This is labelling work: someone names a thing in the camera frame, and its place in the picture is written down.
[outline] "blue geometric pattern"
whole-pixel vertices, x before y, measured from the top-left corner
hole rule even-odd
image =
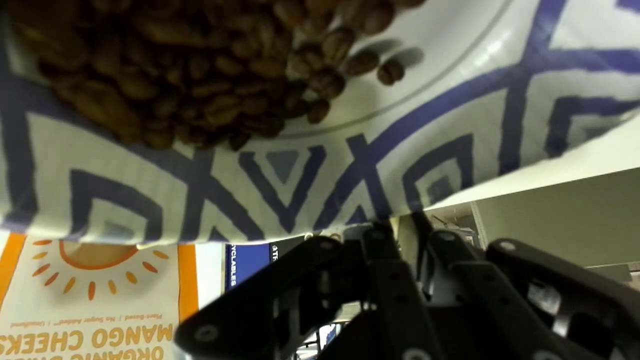
[[[248,240],[285,238],[289,234],[320,230],[344,222],[365,221],[365,208],[371,208],[370,215],[376,218],[419,211],[428,205],[427,201],[430,203],[440,200],[442,196],[448,195],[448,192],[468,188],[478,180],[478,174],[475,174],[477,154],[474,144],[480,142],[477,138],[480,135],[473,131],[461,133],[435,148],[414,149],[415,152],[419,152],[415,154],[415,159],[396,159],[401,167],[393,174],[394,179],[381,178],[380,164],[383,160],[386,160],[392,151],[399,149],[401,144],[409,142],[412,135],[434,121],[487,95],[504,92],[506,95],[500,134],[496,136],[496,139],[499,139],[496,167],[498,174],[506,174],[526,165],[521,158],[521,147],[525,139],[524,117],[530,100],[531,83],[536,76],[571,70],[583,74],[640,74],[640,49],[637,47],[552,47],[551,41],[566,3],[567,0],[540,0],[521,60],[517,63],[478,74],[440,93],[387,124],[386,128],[375,135],[368,133],[366,128],[348,138],[344,138],[340,133],[332,133],[330,136],[333,144],[344,139],[343,144],[348,151],[341,149],[340,153],[336,153],[338,150],[335,150],[335,146],[329,148],[316,143],[309,143],[304,148],[294,146],[284,151],[282,147],[273,151],[265,145],[264,156],[258,155],[256,151],[231,154],[224,150],[196,152],[187,156],[173,149],[153,151],[139,145],[122,146],[58,102],[48,88],[30,83],[13,74],[9,70],[7,49],[2,47],[0,143],[4,157],[0,158],[0,165],[4,165],[6,169],[8,199],[0,199],[0,210],[6,210],[0,227],[25,233],[37,222],[37,215],[47,214],[46,211],[51,210],[41,208],[42,199],[47,194],[36,190],[40,189],[38,184],[42,184],[52,174],[41,173],[37,166],[34,158],[34,146],[37,144],[32,139],[34,129],[33,123],[27,121],[28,112],[46,115],[54,121],[72,124],[87,133],[97,134],[112,142],[113,147],[126,149],[131,158],[152,164],[164,176],[184,185],[184,198],[177,199],[175,204],[167,205],[137,186],[93,174],[83,169],[83,164],[71,164],[70,169],[61,168],[60,172],[64,173],[56,175],[68,178],[68,189],[60,191],[70,193],[68,204],[64,204],[70,208],[70,213],[68,219],[62,220],[59,228],[52,233],[58,234],[64,230],[67,232],[64,238],[71,240],[78,240],[88,232],[89,220],[96,212],[93,201],[97,199],[124,208],[144,219],[146,223],[141,232],[144,235],[138,239],[140,242],[178,239],[241,241],[237,236],[228,237],[232,231],[242,234]],[[640,12],[640,0],[618,0],[617,6],[634,14]],[[3,26],[3,33],[0,33],[2,38],[5,36],[5,28]],[[640,106],[640,90],[637,91],[631,100],[624,101],[613,95],[571,95],[555,99],[551,116],[548,119],[540,119],[540,122],[545,122],[548,132],[541,145],[539,158],[543,153],[550,157],[558,156],[569,148],[568,133],[573,126],[574,117],[611,117],[625,113]],[[302,174],[299,178],[292,178],[293,174],[297,173],[292,171],[296,162],[307,153]],[[233,172],[236,181],[232,183],[225,180],[225,174],[214,166],[229,157],[233,157],[234,168],[225,169]],[[266,164],[259,161],[262,158],[266,158]],[[336,167],[338,161],[347,161],[346,167]],[[424,189],[425,185],[419,185],[418,182],[425,178],[429,171],[446,161],[456,164],[460,173],[460,183],[454,182],[457,177],[447,174],[435,184],[428,185],[427,194],[431,199],[426,199],[418,190],[418,186]],[[274,186],[269,182],[268,177],[264,175],[265,166],[273,168],[277,180],[287,185],[290,194],[282,196],[283,194],[276,190],[281,188],[282,184]],[[387,189],[394,184],[392,181],[397,179],[400,179],[400,185],[390,193]],[[447,189],[450,190],[445,189],[444,183],[439,184],[441,181],[446,181]],[[236,188],[236,183],[237,186],[242,184],[243,187]],[[354,199],[355,190],[361,184],[364,185],[365,197],[368,198],[360,196]],[[216,227],[201,229],[204,209],[208,203],[216,208]],[[355,211],[353,214],[344,214],[346,209]],[[266,216],[263,214],[265,211],[271,213]],[[167,221],[176,216],[181,217],[180,226],[167,227]],[[277,224],[265,220],[270,217],[276,218]],[[112,225],[123,226],[113,222]]]

